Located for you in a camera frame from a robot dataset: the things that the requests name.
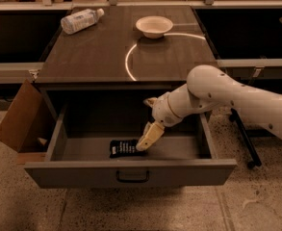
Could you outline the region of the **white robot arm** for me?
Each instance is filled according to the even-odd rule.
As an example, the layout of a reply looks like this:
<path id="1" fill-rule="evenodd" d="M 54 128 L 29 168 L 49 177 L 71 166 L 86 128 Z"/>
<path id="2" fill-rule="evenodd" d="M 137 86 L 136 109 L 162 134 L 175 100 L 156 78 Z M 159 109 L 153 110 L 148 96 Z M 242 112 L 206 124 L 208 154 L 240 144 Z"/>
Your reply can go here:
<path id="1" fill-rule="evenodd" d="M 229 106 L 282 140 L 282 94 L 241 84 L 211 65 L 194 67 L 183 86 L 144 103 L 152 108 L 153 122 L 146 124 L 137 149 L 154 144 L 167 127 L 189 115 Z"/>

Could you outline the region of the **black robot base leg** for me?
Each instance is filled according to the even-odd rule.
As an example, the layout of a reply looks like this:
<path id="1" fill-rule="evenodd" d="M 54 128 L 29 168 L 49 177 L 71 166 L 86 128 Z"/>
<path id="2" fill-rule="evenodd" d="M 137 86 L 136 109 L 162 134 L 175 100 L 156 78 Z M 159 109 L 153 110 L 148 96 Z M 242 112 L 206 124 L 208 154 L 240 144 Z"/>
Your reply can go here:
<path id="1" fill-rule="evenodd" d="M 244 124 L 239 116 L 239 114 L 237 113 L 236 110 L 232 109 L 231 110 L 231 115 L 229 116 L 229 120 L 231 122 L 235 122 L 238 126 L 238 129 L 244 139 L 244 143 L 248 149 L 248 152 L 251 156 L 251 160 L 247 163 L 247 167 L 249 169 L 253 169 L 255 167 L 260 167 L 262 165 L 262 162 L 258 156 L 258 153 L 256 152 L 256 149 L 252 143 L 252 141 L 250 140 L 246 130 L 245 130 L 245 127 L 244 127 Z"/>

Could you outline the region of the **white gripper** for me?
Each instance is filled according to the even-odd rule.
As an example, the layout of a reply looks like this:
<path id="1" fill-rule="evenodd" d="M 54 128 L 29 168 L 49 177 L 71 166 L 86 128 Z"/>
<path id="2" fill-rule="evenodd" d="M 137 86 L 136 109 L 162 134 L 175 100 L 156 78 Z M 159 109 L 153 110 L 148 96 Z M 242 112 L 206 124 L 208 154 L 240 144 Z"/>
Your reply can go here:
<path id="1" fill-rule="evenodd" d="M 153 145 L 163 135 L 165 127 L 172 127 L 181 122 L 181 118 L 170 108 L 168 96 L 169 93 L 166 92 L 158 98 L 150 97 L 143 100 L 146 106 L 152 108 L 152 117 L 155 121 L 145 125 L 143 134 L 136 145 L 139 151 L 147 150 Z"/>

